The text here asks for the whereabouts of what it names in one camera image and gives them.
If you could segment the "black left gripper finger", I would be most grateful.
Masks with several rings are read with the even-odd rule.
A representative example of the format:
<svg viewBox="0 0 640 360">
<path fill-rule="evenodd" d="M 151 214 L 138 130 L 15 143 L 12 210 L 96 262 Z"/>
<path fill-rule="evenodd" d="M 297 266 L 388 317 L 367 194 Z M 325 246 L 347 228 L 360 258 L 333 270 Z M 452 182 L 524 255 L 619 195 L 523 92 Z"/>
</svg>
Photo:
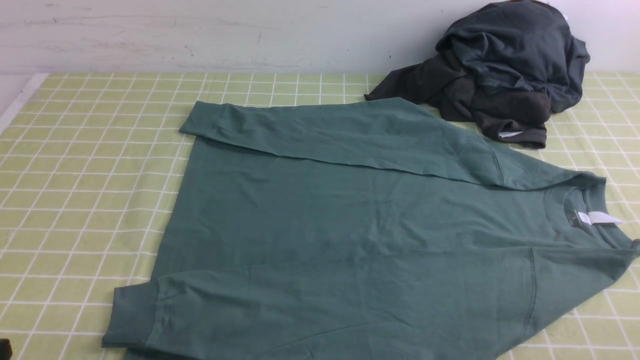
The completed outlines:
<svg viewBox="0 0 640 360">
<path fill-rule="evenodd" d="M 8 338 L 0 339 L 0 360 L 11 360 L 13 356 L 13 348 Z"/>
</svg>

